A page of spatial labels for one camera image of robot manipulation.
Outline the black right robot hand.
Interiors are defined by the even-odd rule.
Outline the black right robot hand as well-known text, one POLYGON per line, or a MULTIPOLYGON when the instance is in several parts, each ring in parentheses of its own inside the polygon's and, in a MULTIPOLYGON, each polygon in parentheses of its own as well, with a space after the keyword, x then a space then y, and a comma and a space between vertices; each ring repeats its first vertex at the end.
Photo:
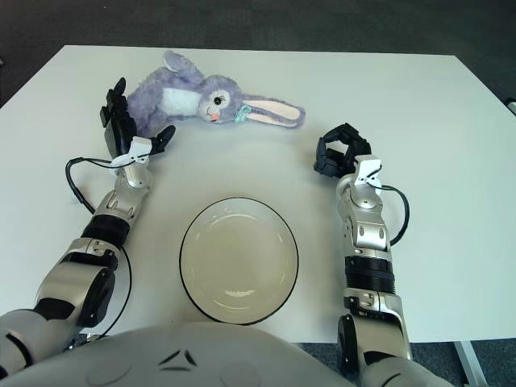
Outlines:
POLYGON ((356 157, 371 155, 371 146, 349 123, 344 123, 320 137, 316 147, 314 171, 327 177, 341 178, 356 171, 356 157), (347 146, 342 153, 328 148, 329 143, 340 142, 347 146))

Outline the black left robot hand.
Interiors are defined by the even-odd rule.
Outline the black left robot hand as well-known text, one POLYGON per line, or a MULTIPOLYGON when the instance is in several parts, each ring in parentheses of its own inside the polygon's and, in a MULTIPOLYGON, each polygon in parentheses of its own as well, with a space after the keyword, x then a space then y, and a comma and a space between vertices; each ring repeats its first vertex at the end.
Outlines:
MULTIPOLYGON (((106 105, 100 110, 100 119, 105 128, 104 138, 111 157, 114 159, 130 150, 132 140, 137 136, 135 120, 128 112, 127 98, 124 96, 126 80, 121 77, 106 95, 106 105)), ((140 156, 153 156, 164 152, 176 131, 173 125, 164 128, 158 135, 149 138, 151 150, 140 156)))

